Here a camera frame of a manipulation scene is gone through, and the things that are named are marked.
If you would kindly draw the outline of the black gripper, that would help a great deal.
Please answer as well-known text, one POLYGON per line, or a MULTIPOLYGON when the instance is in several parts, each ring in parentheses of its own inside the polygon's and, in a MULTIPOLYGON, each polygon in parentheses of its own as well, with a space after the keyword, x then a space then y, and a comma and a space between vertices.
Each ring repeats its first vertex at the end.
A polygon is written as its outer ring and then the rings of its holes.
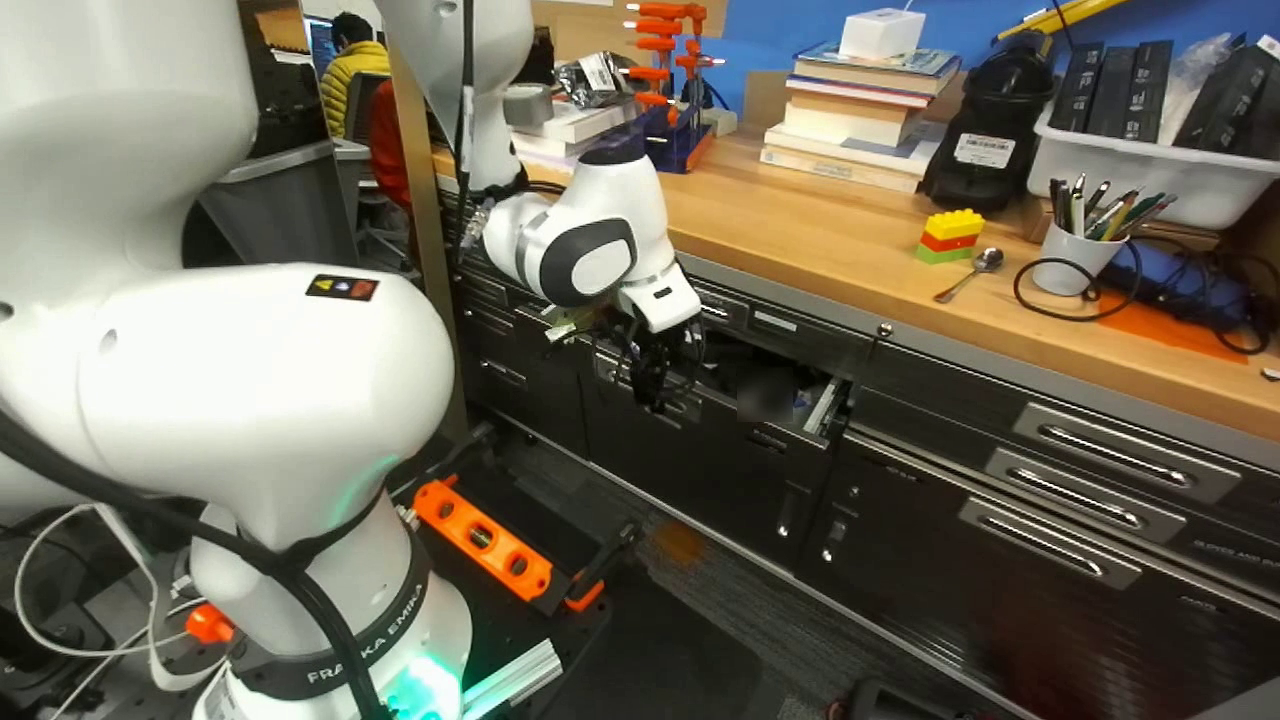
POLYGON ((628 318, 621 330, 628 357, 628 381, 637 400, 660 400, 674 370, 688 370, 706 357, 706 324, 686 318, 667 330, 652 330, 641 318, 628 318))

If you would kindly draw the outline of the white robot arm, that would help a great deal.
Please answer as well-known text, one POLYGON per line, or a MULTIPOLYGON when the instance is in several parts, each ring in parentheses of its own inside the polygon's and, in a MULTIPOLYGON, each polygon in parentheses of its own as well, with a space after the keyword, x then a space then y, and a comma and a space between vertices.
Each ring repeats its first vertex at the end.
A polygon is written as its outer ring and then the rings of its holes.
POLYGON ((385 487, 447 411, 451 336, 395 272, 184 258, 258 122, 234 0, 6 0, 6 502, 191 538, 236 622, 201 720, 463 720, 472 609, 385 487))

